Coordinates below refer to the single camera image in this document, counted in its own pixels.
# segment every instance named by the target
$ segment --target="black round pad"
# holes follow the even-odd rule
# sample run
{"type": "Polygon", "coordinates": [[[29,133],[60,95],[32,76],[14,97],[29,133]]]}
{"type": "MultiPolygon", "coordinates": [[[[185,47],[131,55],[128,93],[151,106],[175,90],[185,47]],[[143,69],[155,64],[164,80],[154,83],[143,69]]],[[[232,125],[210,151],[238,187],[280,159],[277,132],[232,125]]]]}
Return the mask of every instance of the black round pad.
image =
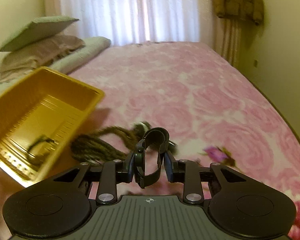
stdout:
{"type": "Polygon", "coordinates": [[[10,231],[30,238],[52,238],[83,224],[90,214],[88,198],[62,183],[48,187],[35,184],[8,198],[2,213],[10,231]]]}
{"type": "Polygon", "coordinates": [[[27,210],[37,216],[47,216],[58,212],[63,206],[61,198],[55,195],[38,195],[26,203],[27,210]]]}
{"type": "Polygon", "coordinates": [[[208,209],[211,218],[226,232],[257,239],[287,234],[296,214],[286,195],[261,183],[231,183],[231,187],[214,195],[208,209]]]}
{"type": "Polygon", "coordinates": [[[261,217],[273,210],[271,200],[258,196],[248,195],[238,199],[237,208],[244,214],[252,217],[261,217]]]}

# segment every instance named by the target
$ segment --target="green pillow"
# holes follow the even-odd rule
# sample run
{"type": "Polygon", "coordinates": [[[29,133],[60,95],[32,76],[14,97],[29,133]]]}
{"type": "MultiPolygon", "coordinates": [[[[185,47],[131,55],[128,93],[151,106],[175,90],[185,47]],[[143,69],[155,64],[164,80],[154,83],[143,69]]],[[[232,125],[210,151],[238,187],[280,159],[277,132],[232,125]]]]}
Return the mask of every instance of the green pillow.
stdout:
{"type": "Polygon", "coordinates": [[[16,51],[36,41],[54,36],[79,19],[68,16],[35,18],[17,30],[0,46],[0,51],[16,51]]]}

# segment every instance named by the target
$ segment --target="bed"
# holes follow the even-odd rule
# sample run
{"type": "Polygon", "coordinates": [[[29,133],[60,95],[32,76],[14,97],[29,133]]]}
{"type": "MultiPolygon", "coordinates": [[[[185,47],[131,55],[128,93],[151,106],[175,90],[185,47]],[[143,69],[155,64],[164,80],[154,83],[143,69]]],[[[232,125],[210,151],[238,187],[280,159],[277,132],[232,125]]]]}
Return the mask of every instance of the bed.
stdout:
{"type": "MultiPolygon", "coordinates": [[[[91,129],[145,120],[168,130],[178,144],[176,159],[202,166],[212,161],[203,149],[225,147],[238,170],[295,202],[298,214],[289,235],[300,239],[300,144],[258,90],[209,47],[190,42],[112,47],[70,76],[106,93],[89,119],[91,129]]],[[[117,138],[105,139],[125,150],[117,138]]],[[[151,173],[156,155],[147,155],[146,163],[151,173]]],[[[209,197],[206,185],[203,189],[209,197]]],[[[119,195],[181,192],[182,185],[169,184],[164,172],[143,190],[135,183],[118,185],[119,195]]]]}

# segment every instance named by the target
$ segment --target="purple flower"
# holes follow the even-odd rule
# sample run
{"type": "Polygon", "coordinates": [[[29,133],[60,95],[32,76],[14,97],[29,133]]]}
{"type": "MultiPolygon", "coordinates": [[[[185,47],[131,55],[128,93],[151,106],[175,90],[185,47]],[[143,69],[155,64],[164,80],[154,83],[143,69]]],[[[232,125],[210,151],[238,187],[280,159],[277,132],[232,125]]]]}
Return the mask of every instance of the purple flower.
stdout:
{"type": "Polygon", "coordinates": [[[207,153],[210,159],[216,163],[224,163],[224,161],[229,158],[223,151],[215,146],[210,146],[203,150],[207,153]]]}

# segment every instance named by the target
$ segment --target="white curtain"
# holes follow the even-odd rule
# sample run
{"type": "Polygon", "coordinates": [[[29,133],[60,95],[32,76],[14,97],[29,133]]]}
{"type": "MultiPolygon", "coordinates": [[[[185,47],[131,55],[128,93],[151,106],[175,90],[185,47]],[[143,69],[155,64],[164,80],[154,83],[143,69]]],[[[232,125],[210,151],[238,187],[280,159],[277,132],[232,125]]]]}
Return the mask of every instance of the white curtain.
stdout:
{"type": "Polygon", "coordinates": [[[46,0],[46,13],[80,19],[65,34],[112,45],[200,38],[198,0],[46,0]]]}

